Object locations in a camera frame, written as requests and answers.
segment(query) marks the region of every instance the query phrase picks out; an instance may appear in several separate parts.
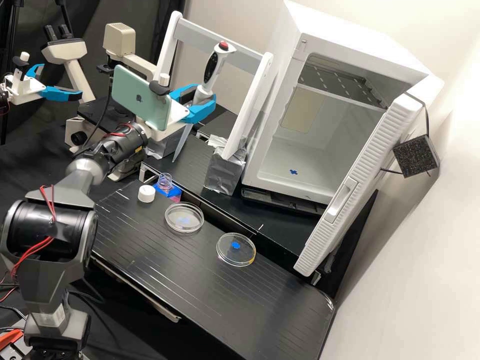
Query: metal cylinder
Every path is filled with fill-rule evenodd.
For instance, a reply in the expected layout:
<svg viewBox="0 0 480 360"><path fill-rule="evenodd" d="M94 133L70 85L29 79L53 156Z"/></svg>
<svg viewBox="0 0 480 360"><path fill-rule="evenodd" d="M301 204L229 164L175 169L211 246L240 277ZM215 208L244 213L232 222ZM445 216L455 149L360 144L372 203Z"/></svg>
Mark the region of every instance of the metal cylinder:
<svg viewBox="0 0 480 360"><path fill-rule="evenodd" d="M55 259L73 259L79 250L82 229L88 211L55 207L56 221L45 204L22 202L17 207L8 229L7 248L23 253L31 246L54 237L53 242L38 254Z"/></svg>

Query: wire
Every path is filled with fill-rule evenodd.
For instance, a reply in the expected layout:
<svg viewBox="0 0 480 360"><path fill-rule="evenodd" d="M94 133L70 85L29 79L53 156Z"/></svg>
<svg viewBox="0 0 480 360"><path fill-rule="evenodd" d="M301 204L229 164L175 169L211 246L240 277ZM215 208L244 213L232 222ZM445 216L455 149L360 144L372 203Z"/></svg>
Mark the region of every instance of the wire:
<svg viewBox="0 0 480 360"><path fill-rule="evenodd" d="M6 310L12 310L15 314L17 314L20 318L23 320L27 320L27 317L24 315L23 312L18 310L16 307L13 306L5 306L5 305L0 305L0 309L6 309Z"/></svg>
<svg viewBox="0 0 480 360"><path fill-rule="evenodd" d="M26 258L28 258L30 255L33 255L33 254L39 252L43 248L47 247L48 245L50 245L52 243L53 240L54 240L53 236L47 236L44 240L40 241L39 243L36 243L35 245L31 246L27 251L25 251L25 253L21 256L20 260L18 260L17 263L15 265L13 265L13 267L11 269L12 279L15 278L15 275L17 274L17 270L19 269L20 264Z"/></svg>
<svg viewBox="0 0 480 360"><path fill-rule="evenodd" d="M11 108L10 108L10 101L7 100L7 101L6 101L6 104L7 104L7 106L8 106L8 110L5 111L5 112L2 112L2 113L0 114L0 116L6 115L6 114L8 114L8 113L10 112L10 109L11 109Z"/></svg>
<svg viewBox="0 0 480 360"><path fill-rule="evenodd" d="M413 96L411 93L405 91L405 95L411 97L413 100L419 102L425 108L425 127L426 127L426 135L430 137L430 118L429 118L429 111L427 110L427 105L425 102L420 100L418 97Z"/></svg>
<svg viewBox="0 0 480 360"><path fill-rule="evenodd" d="M94 303L97 303L97 304L100 304L100 305L105 304L105 302L103 302L103 301L97 299L96 297L94 297L94 296L92 296L92 295L90 295L90 294L87 294L87 293L85 293L85 292L81 292L81 291L77 291L77 290L68 290L68 292L69 292L70 294L74 294L74 295L76 295L76 296L77 296L77 295L83 296L83 297L85 297L85 298L93 301Z"/></svg>
<svg viewBox="0 0 480 360"><path fill-rule="evenodd" d="M91 283L89 283L87 279L85 279L84 277L82 277L81 279L85 283L85 285L91 290L91 292L95 294L97 300L100 301L102 304L105 304L106 303L105 298L102 295L100 295L98 290L94 288L94 286Z"/></svg>
<svg viewBox="0 0 480 360"><path fill-rule="evenodd" d="M66 23L66 26L68 28L68 30L70 31L70 34L74 34L74 30L72 29L72 23L70 22L70 17L69 17L69 13L67 11L67 6L64 4L64 5L60 5L60 9L61 9L61 13L63 14L63 19L65 20L65 23Z"/></svg>
<svg viewBox="0 0 480 360"><path fill-rule="evenodd" d="M107 325L107 323L105 322L105 320L103 319L103 317L98 313L97 309L94 308L94 306L88 302L88 300L83 297L83 295L80 295L79 293L77 292L71 292L72 295L76 296L77 298L79 298L81 301L83 301L85 303L85 305L87 305L92 311L93 313L96 315L96 317L98 318L98 320L100 320L100 322L103 324L103 326L105 327L105 329L108 331L108 333L111 335L111 337L113 338L113 341L115 342L115 345L117 345L117 347L119 349L121 349L122 347L120 346L120 343L119 343L119 340L117 339L117 337L115 336L114 332L112 331L112 329L110 328L110 326Z"/></svg>
<svg viewBox="0 0 480 360"><path fill-rule="evenodd" d="M41 192L41 195L43 196L43 198L45 199L45 202L46 202L48 208L50 209L53 221L55 222L55 221L57 221L57 215L55 213L55 204L54 204L54 186L51 185L51 200L49 200L47 198L47 194L45 194L45 187L46 187L45 185L40 186L40 192ZM13 267L11 269L11 278L12 279L15 278L15 275L17 274L17 270L19 269L20 264L26 258L28 258L30 255L33 255L33 254L39 252L40 250L47 247L48 245L50 245L54 239L55 238L53 236L47 236L42 241L40 241L40 242L36 243L35 245L31 246L30 248L28 248L28 250L25 251L23 253L23 255L20 257L20 259L16 262L16 264L13 265Z"/></svg>
<svg viewBox="0 0 480 360"><path fill-rule="evenodd" d="M0 327L0 332L6 332L6 331L15 330L15 329L22 330L22 331L24 330L24 328L21 326L2 326Z"/></svg>
<svg viewBox="0 0 480 360"><path fill-rule="evenodd" d="M3 277L2 277L2 278L1 278L1 280L0 280L0 284L3 284L3 283L4 283L4 281L5 281L5 278L7 277L7 274L8 274L8 273L9 273L9 271L8 271L8 270L7 270L7 271L5 271L5 274L3 274Z"/></svg>
<svg viewBox="0 0 480 360"><path fill-rule="evenodd" d="M132 130L134 128L132 126L132 124L130 124L128 122L122 122L122 123L118 124L117 128L119 128L121 126L125 126L125 127L129 128L130 130ZM107 138L109 136L118 136L118 137L124 138L124 137L127 136L127 134L123 133L123 132L109 132L109 133L103 135L104 138Z"/></svg>
<svg viewBox="0 0 480 360"><path fill-rule="evenodd" d="M98 121L96 122L96 125L95 127L93 128L93 131L90 133L90 135L86 138L86 141L83 143L83 145L81 146L80 150L77 151L73 157L76 158L78 155L82 154L83 152L85 152L85 150L88 148L88 145L89 145L89 142L90 140L92 139L92 136L95 134L95 132L97 131L97 129L99 128L100 124L102 123L102 120L104 119L105 117L105 113L107 112L107 108L109 106L109 102L110 102L110 97L111 97L111 94L112 94L112 86L110 85L110 80L108 80L108 94L106 96L106 101L105 101L105 106L103 107L103 110L101 112L101 115L100 115L100 118L98 119Z"/></svg>
<svg viewBox="0 0 480 360"><path fill-rule="evenodd" d="M40 186L40 193L43 196L43 199L45 200L48 208L50 209L51 215L53 217L53 221L57 221L57 214L55 213L55 205L54 205L54 186L51 186L51 200L47 198L47 194L45 194L45 188L47 187L46 185Z"/></svg>
<svg viewBox="0 0 480 360"><path fill-rule="evenodd" d="M392 174L400 174L400 175L404 174L403 172L395 171L395 170L389 170L389 169L385 169L383 167L380 168L380 171L384 171L386 173L392 173Z"/></svg>
<svg viewBox="0 0 480 360"><path fill-rule="evenodd" d="M11 288L10 291L7 292L5 296L0 299L0 303L3 303L10 296L10 294L13 293L17 288L18 286Z"/></svg>

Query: red wire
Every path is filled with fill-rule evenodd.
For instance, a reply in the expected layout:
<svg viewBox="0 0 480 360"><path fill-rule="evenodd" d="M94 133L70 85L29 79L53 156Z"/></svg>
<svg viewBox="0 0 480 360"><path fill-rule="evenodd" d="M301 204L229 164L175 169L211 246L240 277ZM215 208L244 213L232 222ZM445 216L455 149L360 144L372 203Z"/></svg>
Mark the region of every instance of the red wire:
<svg viewBox="0 0 480 360"><path fill-rule="evenodd" d="M54 204L54 186L51 185L51 200L49 200L47 198L47 194L45 194L45 188L46 186L45 185L42 185L40 186L40 193L41 195L43 196L43 198L45 199L45 202L46 202L46 205L48 206L48 208L50 209L50 212L51 212L51 216L53 218L53 221L57 221L57 214L55 212L55 204ZM54 237L53 236L47 236L45 237L42 241L36 243L35 245L32 245L31 247L28 248L27 251L25 251L23 253L23 255L20 257L20 259L16 262L15 265L13 265L12 269L11 269L11 277L14 278L15 275L17 274L17 270L19 269L19 266L20 264L26 259L28 258L30 255L32 254L35 254L36 252L39 252L40 250L42 250L43 248L47 247L48 245L50 245L50 243L54 240Z"/></svg>
<svg viewBox="0 0 480 360"><path fill-rule="evenodd" d="M7 292L5 296L0 299L0 303L5 301L5 299L7 299L10 296L10 294L13 293L16 289L17 289L17 286L15 286L14 288L11 288L10 291Z"/></svg>
<svg viewBox="0 0 480 360"><path fill-rule="evenodd" d="M121 124L118 124L118 126L126 126L130 130L133 129L134 127L132 124L129 124L128 122L122 122ZM108 134L103 135L104 138L109 137L109 136L118 136L118 137L126 137L127 134L124 134L123 132L109 132Z"/></svg>
<svg viewBox="0 0 480 360"><path fill-rule="evenodd" d="M43 199L46 202L46 205L50 209L51 215L53 217L53 221L57 221L57 214L55 213L55 206L54 206L54 186L51 185L51 200L47 198L47 194L45 193L46 185L40 186L40 193L43 196Z"/></svg>

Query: metal rack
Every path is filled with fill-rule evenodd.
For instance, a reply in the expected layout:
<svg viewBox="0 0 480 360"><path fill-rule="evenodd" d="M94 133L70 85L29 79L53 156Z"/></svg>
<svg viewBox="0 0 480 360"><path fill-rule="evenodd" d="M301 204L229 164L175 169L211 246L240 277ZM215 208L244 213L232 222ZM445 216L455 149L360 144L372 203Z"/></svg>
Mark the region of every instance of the metal rack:
<svg viewBox="0 0 480 360"><path fill-rule="evenodd" d="M317 93L348 99L357 105L368 105L368 108L380 111L387 109L382 99L373 94L367 80L360 76L306 63L298 77L298 84Z"/></svg>

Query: petri dish with blue sample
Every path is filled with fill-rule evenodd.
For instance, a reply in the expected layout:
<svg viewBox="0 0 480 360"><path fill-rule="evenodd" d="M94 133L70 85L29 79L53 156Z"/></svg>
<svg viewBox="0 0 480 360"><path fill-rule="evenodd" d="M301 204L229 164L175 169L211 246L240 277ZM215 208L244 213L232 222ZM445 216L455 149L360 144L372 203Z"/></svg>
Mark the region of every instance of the petri dish with blue sample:
<svg viewBox="0 0 480 360"><path fill-rule="evenodd" d="M193 233L204 224L204 213L189 202L176 202L165 210L165 221L179 233Z"/></svg>
<svg viewBox="0 0 480 360"><path fill-rule="evenodd" d="M216 243L218 257L234 267L245 267L255 260L255 244L245 235L237 232L223 234Z"/></svg>

